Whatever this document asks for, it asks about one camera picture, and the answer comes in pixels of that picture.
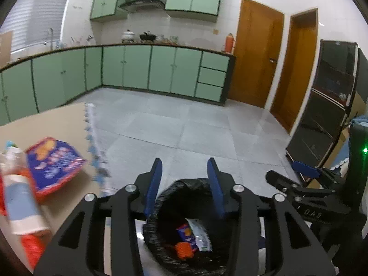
range hood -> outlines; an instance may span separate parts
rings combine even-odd
[[[151,9],[165,9],[165,4],[160,0],[133,0],[119,5],[128,12],[139,12]]]

pot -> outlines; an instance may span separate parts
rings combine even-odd
[[[150,31],[147,32],[143,32],[144,34],[139,35],[139,37],[141,38],[141,40],[150,40],[150,41],[154,41],[156,39],[156,35],[151,34]]]
[[[133,40],[134,39],[134,33],[130,30],[127,30],[126,32],[123,32],[121,35],[121,40]]]

white pot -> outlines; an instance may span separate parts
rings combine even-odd
[[[134,39],[134,33],[131,32],[130,30],[127,30],[127,32],[124,32],[121,35],[121,40],[133,40]]]

metal bolt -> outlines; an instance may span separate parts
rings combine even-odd
[[[275,195],[275,200],[278,202],[283,202],[285,200],[285,196],[282,194],[276,194]]]
[[[92,193],[88,193],[88,194],[86,194],[85,196],[84,196],[84,200],[85,201],[92,201],[92,200],[94,200],[95,199],[95,195],[94,194],[92,194]]]
[[[244,191],[244,186],[243,185],[234,185],[233,190],[235,192],[238,192],[238,193],[243,192]]]
[[[125,191],[127,192],[134,192],[135,190],[137,190],[137,186],[133,184],[127,185],[125,187]]]

blue gripper pad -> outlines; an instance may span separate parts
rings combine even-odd
[[[218,171],[217,167],[214,167],[214,164],[216,165],[215,159],[210,158],[207,161],[207,176],[209,180],[209,184],[212,191],[212,197],[213,197],[213,203],[215,204],[215,209],[217,211],[217,214],[220,216],[220,218],[223,218],[225,216],[225,206],[224,206],[224,194],[221,190],[221,186],[218,180],[218,176],[216,174],[216,171]]]
[[[318,178],[321,176],[321,174],[318,172],[316,168],[308,166],[298,161],[294,161],[291,164],[291,167],[293,168],[294,171],[299,172],[306,177]]]
[[[148,187],[147,195],[146,195],[146,205],[144,208],[144,215],[146,218],[152,213],[153,207],[155,205],[157,192],[159,191],[159,186],[161,182],[162,176],[162,161],[157,158],[153,164],[152,169],[153,176],[151,179],[151,183]]]

